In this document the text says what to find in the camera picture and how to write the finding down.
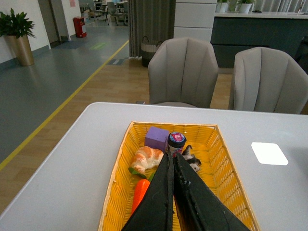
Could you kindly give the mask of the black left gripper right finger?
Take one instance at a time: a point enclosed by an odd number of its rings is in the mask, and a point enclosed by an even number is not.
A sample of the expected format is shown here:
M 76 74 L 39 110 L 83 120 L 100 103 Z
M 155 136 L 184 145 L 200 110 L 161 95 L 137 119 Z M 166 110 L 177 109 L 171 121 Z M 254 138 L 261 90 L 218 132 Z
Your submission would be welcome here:
M 249 230 L 180 154 L 173 157 L 174 199 L 182 231 Z

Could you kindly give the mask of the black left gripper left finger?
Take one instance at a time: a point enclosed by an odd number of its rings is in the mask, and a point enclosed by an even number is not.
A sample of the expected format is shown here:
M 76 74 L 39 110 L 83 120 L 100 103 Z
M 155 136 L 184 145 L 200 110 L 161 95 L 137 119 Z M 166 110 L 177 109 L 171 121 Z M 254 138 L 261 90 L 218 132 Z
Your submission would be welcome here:
M 174 165 L 166 151 L 141 203 L 128 219 L 124 231 L 173 230 Z

